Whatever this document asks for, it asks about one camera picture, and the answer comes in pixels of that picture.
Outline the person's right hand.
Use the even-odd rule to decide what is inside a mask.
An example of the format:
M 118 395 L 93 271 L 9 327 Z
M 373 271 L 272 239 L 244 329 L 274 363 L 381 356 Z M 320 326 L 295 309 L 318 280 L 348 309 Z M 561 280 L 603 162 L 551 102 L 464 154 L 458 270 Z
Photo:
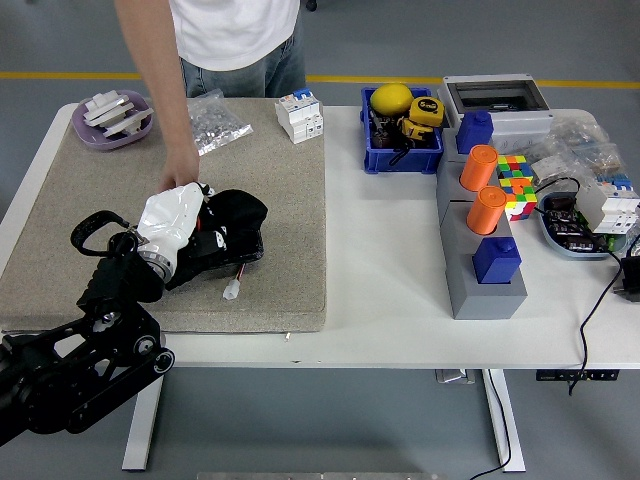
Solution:
M 157 191 L 185 186 L 199 179 L 200 158 L 195 148 L 169 148 Z

